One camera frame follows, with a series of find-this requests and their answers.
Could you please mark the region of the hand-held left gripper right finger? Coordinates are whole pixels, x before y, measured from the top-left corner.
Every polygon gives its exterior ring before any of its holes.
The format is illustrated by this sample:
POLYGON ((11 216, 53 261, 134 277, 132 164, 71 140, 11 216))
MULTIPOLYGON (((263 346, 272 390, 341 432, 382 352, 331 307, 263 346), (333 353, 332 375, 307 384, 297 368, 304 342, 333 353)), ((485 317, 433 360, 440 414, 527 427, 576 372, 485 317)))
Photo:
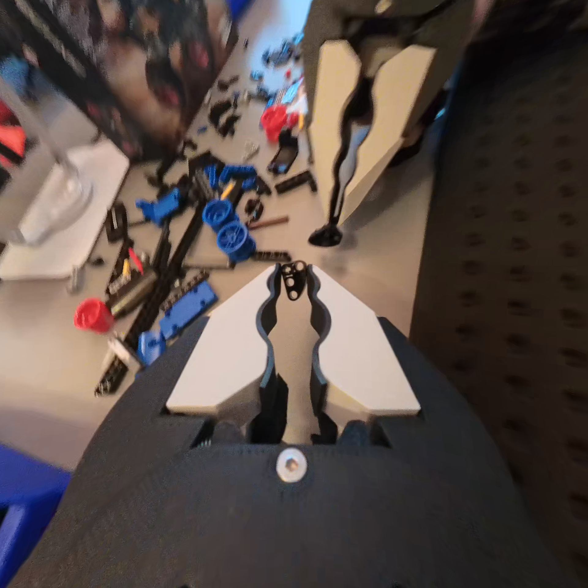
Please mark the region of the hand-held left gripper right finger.
POLYGON ((307 267, 312 350, 311 403, 319 424, 314 443, 336 443, 350 423, 421 411, 379 317, 325 271, 307 267))

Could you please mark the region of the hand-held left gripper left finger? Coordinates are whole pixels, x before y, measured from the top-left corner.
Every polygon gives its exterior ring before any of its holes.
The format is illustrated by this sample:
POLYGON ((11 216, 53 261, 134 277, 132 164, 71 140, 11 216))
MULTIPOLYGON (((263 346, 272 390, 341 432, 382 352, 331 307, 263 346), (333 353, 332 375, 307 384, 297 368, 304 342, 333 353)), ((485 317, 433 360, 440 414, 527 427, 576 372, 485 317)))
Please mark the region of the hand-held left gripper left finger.
POLYGON ((210 313, 166 401, 170 413, 231 423, 252 443, 282 442, 288 386, 269 337, 281 269, 264 270, 210 313))

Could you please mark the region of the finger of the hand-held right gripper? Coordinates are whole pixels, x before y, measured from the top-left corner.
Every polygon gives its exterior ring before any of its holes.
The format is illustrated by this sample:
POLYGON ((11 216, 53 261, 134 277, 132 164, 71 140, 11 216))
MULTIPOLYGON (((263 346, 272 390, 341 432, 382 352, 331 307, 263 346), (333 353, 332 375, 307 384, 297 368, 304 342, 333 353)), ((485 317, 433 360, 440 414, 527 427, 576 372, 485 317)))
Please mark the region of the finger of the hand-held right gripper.
POLYGON ((385 62, 371 89, 373 119, 356 151, 345 187, 339 224, 357 209, 403 143, 403 133, 437 49, 411 45, 385 62))
POLYGON ((352 141, 351 128, 343 126, 344 113, 361 79, 361 61, 347 40, 329 40, 321 46, 309 131, 313 168, 327 216, 340 185, 339 170, 352 141))

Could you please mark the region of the black small oval beam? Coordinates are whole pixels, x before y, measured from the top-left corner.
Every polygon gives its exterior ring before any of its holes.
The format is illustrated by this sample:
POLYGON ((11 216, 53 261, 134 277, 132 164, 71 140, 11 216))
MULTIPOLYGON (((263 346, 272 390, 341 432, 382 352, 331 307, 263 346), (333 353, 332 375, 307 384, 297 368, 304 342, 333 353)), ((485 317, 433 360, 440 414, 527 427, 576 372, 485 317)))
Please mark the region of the black small oval beam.
POLYGON ((306 262, 297 260, 281 264, 281 275, 288 299, 293 302, 299 300, 306 288, 306 262))

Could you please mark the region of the grey desk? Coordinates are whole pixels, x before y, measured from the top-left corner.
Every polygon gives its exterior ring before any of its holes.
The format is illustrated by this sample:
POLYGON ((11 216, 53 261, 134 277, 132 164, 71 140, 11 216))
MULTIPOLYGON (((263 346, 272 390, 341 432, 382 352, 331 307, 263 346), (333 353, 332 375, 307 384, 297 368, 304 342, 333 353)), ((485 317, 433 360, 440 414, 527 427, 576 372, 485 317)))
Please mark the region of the grey desk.
MULTIPOLYGON (((245 87, 249 72, 259 68, 266 48, 301 30, 309 1, 254 1, 239 22, 239 47, 233 51, 221 77, 239 74, 245 87)), ((245 107, 233 138, 222 139, 205 124, 204 109, 194 120, 194 141, 199 151, 210 149, 230 164, 240 163, 246 143, 261 138, 254 165, 261 172, 275 153, 259 128, 259 104, 245 107)), ((255 231, 259 248, 287 251, 294 260, 312 263, 347 290, 389 319, 408 335, 427 222, 432 172, 426 147, 403 166, 382 175, 373 191, 348 219, 338 247, 310 246, 309 235, 323 224, 319 196, 301 187, 284 196, 271 195, 263 218, 289 216, 289 222, 255 231)), ((128 207, 154 192, 144 173, 153 165, 134 167, 119 196, 128 207)), ((92 252, 104 259, 101 267, 86 267, 82 289, 67 292, 67 281, 1 283, 1 443, 38 459, 73 470, 93 434, 125 389, 134 381, 127 374, 116 396, 97 398, 94 388, 105 366, 107 337, 81 331, 73 325, 77 305, 103 294, 119 251, 101 234, 92 252)), ((235 270, 211 273, 210 283, 219 303, 268 267, 242 263, 235 270)), ((306 294, 289 301, 282 290, 277 304, 277 325, 270 334, 276 367, 289 386, 286 443, 309 443, 318 432, 309 399, 312 346, 317 340, 309 323, 306 294)))

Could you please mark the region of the clear bag of small pins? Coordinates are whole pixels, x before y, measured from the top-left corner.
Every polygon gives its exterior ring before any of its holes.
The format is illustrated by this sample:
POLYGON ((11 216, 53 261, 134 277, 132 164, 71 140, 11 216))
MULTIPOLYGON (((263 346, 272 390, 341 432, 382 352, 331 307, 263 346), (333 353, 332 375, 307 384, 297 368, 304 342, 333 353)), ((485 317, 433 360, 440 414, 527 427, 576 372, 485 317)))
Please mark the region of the clear bag of small pins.
POLYGON ((268 100, 266 106, 277 105, 284 106, 288 114, 297 112, 303 116, 307 115, 308 103, 304 76, 289 81, 285 86, 277 90, 274 96, 268 100))

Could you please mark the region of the red wheel rim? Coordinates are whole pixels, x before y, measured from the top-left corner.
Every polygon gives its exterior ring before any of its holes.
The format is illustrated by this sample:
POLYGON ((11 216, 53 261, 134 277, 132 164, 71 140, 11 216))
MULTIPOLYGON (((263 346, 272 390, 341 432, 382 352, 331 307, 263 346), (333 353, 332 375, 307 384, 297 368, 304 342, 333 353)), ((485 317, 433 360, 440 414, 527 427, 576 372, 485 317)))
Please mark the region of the red wheel rim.
POLYGON ((114 326, 115 319, 106 303, 99 298, 87 298, 77 307, 73 324, 77 329, 105 334, 114 326))
POLYGON ((271 105, 261 115, 260 124, 269 143, 277 143, 284 129, 292 130, 299 122, 298 111, 289 111, 282 104, 271 105))

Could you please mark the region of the black flat clip panel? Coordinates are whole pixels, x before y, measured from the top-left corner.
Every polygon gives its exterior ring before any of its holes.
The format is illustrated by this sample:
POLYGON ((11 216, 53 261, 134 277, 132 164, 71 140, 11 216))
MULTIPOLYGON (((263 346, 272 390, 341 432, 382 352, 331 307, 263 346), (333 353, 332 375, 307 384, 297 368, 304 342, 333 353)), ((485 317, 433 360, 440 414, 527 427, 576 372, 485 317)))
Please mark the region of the black flat clip panel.
POLYGON ((292 130, 284 128, 278 137, 278 149, 272 160, 267 165, 267 171, 274 175, 285 175, 289 172, 299 152, 298 136, 292 134, 292 130))

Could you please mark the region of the blue rectangular panel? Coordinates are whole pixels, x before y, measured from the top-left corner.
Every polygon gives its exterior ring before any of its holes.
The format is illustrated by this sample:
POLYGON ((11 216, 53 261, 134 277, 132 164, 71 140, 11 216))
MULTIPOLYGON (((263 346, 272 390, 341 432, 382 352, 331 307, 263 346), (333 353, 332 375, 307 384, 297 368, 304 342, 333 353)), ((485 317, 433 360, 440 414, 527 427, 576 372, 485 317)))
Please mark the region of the blue rectangular panel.
POLYGON ((207 280, 194 286, 164 311, 159 320, 161 336, 167 341, 179 336, 195 319, 217 303, 217 294, 207 280))

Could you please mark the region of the blue curved panel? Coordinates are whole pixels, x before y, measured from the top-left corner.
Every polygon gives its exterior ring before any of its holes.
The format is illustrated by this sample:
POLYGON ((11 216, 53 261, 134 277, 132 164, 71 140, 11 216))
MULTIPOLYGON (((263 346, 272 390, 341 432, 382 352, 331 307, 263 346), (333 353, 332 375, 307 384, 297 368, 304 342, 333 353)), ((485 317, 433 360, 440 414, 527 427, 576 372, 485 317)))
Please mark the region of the blue curved panel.
POLYGON ((161 331, 142 332, 138 337, 137 357, 144 368, 150 366, 166 351, 166 339, 161 331))

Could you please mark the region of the black L-shaped beam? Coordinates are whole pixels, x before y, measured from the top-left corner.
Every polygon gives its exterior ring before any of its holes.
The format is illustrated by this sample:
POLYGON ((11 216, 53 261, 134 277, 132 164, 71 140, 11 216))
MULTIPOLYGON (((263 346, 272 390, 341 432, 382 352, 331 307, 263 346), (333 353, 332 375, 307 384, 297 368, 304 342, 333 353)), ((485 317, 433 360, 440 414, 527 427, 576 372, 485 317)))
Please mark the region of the black L-shaped beam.
POLYGON ((277 183, 275 191, 277 194, 282 195, 304 185, 307 185, 312 193, 318 192, 318 184, 310 170, 305 170, 277 183))

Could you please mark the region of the dark grey nine-hole beam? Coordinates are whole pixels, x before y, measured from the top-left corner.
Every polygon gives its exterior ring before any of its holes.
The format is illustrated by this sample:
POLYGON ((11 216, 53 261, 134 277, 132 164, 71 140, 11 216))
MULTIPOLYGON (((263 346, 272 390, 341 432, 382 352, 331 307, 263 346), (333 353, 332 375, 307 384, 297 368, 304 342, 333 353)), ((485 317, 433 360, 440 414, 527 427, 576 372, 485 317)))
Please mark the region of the dark grey nine-hole beam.
POLYGON ((168 305, 173 305, 181 297, 186 295, 189 291, 193 290, 199 284, 206 281, 209 278, 209 276, 210 273, 207 270, 197 271, 190 279, 174 287, 173 290, 171 290, 168 298, 166 299, 166 303, 168 305))

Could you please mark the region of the scattered small pins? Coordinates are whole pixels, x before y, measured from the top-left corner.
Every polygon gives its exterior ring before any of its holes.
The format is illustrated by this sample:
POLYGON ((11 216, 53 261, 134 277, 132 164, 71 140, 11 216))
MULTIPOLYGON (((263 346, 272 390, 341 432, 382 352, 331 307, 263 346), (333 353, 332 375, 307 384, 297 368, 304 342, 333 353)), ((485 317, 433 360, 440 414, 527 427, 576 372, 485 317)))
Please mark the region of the scattered small pins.
POLYGON ((304 33, 299 32, 285 38, 278 47, 265 49, 259 68, 252 69, 246 78, 249 86, 240 90, 234 88, 233 85, 240 79, 238 75, 218 80, 217 90, 222 96, 210 105, 208 119, 221 136, 234 134, 235 124, 240 119, 239 109, 258 102, 263 105, 264 111, 277 90, 289 81, 304 76, 299 67, 303 38, 304 33))

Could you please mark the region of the long black beam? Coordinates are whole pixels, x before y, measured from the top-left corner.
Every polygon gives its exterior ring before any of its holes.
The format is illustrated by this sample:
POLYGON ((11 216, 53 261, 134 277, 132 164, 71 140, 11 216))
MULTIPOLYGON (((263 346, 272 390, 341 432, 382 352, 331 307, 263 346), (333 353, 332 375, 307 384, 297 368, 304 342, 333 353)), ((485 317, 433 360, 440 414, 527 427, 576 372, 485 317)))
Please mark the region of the long black beam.
POLYGON ((139 335, 149 331, 155 323, 160 305, 169 295, 172 283, 179 276, 183 261, 199 235, 202 225, 202 210, 197 209, 176 246, 171 260, 162 275, 158 277, 154 289, 147 297, 146 302, 128 330, 124 342, 132 349, 137 348, 139 335))

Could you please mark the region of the blue L-shaped beam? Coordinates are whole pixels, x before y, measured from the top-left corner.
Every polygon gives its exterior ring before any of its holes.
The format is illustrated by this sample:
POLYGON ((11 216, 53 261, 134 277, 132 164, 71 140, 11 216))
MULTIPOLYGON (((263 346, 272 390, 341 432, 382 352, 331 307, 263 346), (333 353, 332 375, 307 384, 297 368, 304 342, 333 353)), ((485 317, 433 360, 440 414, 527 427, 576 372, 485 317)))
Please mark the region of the blue L-shaped beam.
POLYGON ((252 165, 225 165, 218 176, 218 183, 225 186, 232 180, 246 180, 256 175, 256 168, 252 165))

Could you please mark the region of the black curved panel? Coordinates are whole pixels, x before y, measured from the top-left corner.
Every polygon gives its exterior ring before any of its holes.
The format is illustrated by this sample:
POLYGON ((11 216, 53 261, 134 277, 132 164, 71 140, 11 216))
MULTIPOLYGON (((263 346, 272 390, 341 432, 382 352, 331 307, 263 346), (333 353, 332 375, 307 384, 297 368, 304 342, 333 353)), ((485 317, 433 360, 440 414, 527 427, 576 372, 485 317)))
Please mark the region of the black curved panel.
POLYGON ((122 318, 136 309, 151 293, 157 281, 158 274, 153 269, 148 269, 121 286, 106 303, 114 319, 122 318))

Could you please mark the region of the blue wheel rim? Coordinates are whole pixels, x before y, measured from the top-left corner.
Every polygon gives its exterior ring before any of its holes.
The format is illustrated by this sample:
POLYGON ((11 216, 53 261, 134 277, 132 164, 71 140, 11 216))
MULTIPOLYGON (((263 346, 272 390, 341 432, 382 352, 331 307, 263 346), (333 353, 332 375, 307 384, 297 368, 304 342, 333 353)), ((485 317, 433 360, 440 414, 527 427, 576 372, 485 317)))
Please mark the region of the blue wheel rim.
POLYGON ((239 216, 228 199, 213 198, 202 210, 202 222, 215 234, 218 234, 227 224, 239 221, 239 216))
POLYGON ((256 253, 256 242, 247 226, 239 220, 233 220, 218 230, 217 247, 235 264, 247 261, 256 253))

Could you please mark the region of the blue folded panel piece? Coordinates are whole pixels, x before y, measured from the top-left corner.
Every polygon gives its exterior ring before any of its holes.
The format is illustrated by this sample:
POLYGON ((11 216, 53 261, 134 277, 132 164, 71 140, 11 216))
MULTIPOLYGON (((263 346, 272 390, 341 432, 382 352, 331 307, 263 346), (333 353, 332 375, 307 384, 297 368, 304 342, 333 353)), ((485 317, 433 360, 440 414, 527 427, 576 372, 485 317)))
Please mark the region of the blue folded panel piece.
POLYGON ((156 201, 136 199, 135 207, 140 210, 143 222, 162 226, 164 222, 178 213, 182 207, 183 196, 178 187, 168 190, 156 201))

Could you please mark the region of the monster truck toy box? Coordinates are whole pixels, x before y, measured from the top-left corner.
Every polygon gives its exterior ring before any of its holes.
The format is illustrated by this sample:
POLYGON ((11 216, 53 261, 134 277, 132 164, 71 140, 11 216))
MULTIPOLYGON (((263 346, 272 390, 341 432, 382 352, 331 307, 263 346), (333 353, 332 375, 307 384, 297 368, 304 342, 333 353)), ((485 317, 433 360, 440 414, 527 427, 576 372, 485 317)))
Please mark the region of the monster truck toy box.
POLYGON ((239 39, 230 1, 1 1, 1 37, 132 162, 176 152, 239 39))

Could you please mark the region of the blue bin with square tag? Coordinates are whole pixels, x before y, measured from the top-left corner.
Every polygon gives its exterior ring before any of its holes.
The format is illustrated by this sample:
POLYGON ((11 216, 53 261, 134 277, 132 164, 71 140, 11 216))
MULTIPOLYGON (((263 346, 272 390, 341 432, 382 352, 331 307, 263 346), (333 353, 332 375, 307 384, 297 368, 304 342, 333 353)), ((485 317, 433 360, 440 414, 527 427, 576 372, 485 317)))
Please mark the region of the blue bin with square tag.
POLYGON ((1 445, 1 587, 7 587, 52 520, 71 473, 1 445))

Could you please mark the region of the black studded base plate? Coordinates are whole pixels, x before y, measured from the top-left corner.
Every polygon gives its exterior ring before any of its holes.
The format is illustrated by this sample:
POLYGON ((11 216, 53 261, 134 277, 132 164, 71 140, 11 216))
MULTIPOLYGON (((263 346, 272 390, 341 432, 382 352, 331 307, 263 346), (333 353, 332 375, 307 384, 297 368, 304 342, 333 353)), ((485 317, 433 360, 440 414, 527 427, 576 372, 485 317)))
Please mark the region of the black studded base plate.
POLYGON ((587 1, 496 1, 445 119, 410 337, 587 587, 587 1))

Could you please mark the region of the black frame piece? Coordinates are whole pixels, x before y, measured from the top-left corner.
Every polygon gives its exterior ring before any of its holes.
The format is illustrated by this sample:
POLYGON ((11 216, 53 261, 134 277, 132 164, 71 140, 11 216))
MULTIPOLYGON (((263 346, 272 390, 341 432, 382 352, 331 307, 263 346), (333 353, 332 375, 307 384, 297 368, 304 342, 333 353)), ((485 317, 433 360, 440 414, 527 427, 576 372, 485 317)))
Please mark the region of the black frame piece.
POLYGON ((105 220, 107 242, 110 244, 128 237, 128 215, 123 203, 117 202, 108 210, 105 220))

